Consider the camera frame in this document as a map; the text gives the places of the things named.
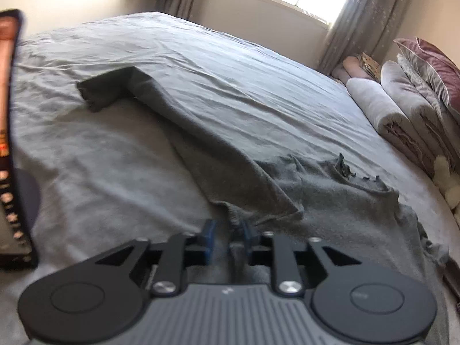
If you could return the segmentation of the white plush toy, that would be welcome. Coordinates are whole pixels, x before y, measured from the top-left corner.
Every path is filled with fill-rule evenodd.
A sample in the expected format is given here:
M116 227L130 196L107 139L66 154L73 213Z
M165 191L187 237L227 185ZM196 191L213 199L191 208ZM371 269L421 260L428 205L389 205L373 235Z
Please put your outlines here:
M437 188L440 190L440 193L444 197L449 209L453 213L456 222L459 223L459 174L450 170L448 160L445 156L437 156L434 160L433 182L435 183L435 186L437 186Z

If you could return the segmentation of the light grey bed sheet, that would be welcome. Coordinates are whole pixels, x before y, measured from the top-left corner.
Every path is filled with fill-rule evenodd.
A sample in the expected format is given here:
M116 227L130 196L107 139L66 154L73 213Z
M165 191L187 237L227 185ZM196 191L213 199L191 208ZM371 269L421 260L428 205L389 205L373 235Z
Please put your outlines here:
M381 138L343 85L265 47L160 13L120 16L23 39L12 81L15 163L39 183L36 269L1 274L1 342L24 344L17 301L35 280L135 237L162 241L208 218L205 199L139 101L88 109L78 82L126 66L155 78L208 128L257 160L343 155L415 210L459 257L459 229L427 175Z

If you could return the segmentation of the folded grey quilt upper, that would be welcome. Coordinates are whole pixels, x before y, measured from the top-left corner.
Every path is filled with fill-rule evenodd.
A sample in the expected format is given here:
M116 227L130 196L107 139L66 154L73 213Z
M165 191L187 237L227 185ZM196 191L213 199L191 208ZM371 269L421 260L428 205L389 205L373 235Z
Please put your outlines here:
M459 127L429 84L409 61L398 55L380 70L380 84L412 123L431 155L447 158L459 171Z

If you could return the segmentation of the rolled grey quilt lower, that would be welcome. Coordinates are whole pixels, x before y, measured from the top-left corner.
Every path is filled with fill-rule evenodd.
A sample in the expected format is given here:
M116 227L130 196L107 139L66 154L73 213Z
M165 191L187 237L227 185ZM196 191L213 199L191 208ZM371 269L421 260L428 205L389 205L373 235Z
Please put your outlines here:
M351 78L346 88L377 133L432 177L434 155L383 87L369 79Z

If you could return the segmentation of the grey curtain right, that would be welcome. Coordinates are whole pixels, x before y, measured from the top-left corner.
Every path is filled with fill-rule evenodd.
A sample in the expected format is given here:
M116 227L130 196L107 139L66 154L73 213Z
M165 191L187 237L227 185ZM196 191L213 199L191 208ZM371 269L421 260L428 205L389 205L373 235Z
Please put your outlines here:
M329 76L346 57L365 53L381 63L397 34L409 0L346 0L329 29L317 71Z

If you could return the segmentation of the pink pillow by curtain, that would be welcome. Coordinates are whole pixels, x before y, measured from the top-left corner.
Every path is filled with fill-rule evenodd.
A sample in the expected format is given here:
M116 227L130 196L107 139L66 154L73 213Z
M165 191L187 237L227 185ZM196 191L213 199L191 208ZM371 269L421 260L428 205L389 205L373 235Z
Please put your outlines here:
M342 61L342 66L352 78L380 82L381 66L365 52L358 55L349 55Z

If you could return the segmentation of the dark grey sweater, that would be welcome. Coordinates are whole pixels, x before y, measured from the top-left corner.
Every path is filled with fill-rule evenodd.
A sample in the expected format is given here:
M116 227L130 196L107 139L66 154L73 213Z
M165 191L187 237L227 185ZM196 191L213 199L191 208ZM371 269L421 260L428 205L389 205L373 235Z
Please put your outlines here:
M77 86L91 111L132 97L164 120L164 132L207 200L228 210L236 232L247 222L302 242L320 237L427 284L447 279L448 248L432 242L415 211L380 178L360 177L343 155L257 160L207 127L135 67Z

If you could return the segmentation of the mauve velvet pillow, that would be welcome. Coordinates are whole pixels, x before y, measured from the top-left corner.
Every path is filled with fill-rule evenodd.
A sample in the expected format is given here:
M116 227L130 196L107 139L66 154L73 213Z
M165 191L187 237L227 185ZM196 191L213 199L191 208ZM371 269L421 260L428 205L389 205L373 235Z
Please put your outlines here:
M459 68L438 47L424 39L397 38L394 42L418 75L431 86L459 123Z

